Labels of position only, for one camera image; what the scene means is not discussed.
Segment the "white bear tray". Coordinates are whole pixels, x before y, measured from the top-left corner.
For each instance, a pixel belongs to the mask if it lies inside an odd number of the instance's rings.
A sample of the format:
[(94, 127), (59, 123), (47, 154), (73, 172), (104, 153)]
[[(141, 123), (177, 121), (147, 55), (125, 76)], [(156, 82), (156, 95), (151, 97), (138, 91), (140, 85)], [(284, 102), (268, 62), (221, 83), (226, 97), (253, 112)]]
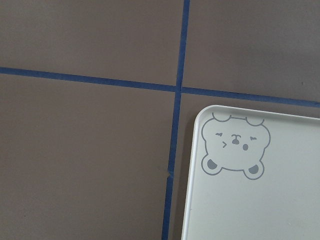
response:
[(317, 240), (320, 120), (211, 105), (195, 118), (184, 240)]

